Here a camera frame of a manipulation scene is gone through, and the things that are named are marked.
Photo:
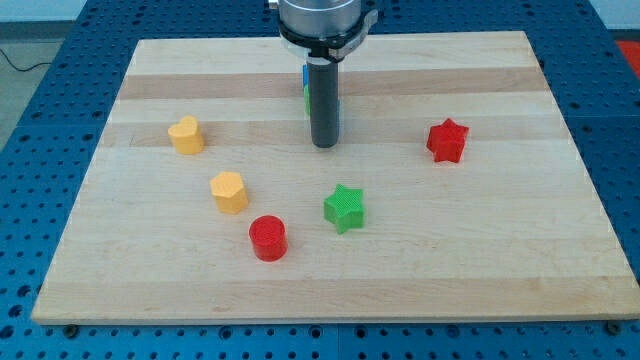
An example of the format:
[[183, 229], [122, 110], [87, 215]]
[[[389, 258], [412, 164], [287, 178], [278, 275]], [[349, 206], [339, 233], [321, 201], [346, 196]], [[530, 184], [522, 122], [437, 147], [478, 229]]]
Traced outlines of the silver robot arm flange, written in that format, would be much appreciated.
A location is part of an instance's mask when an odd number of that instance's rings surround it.
[[361, 0], [267, 0], [277, 13], [284, 47], [308, 63], [339, 63], [377, 23], [379, 11]]

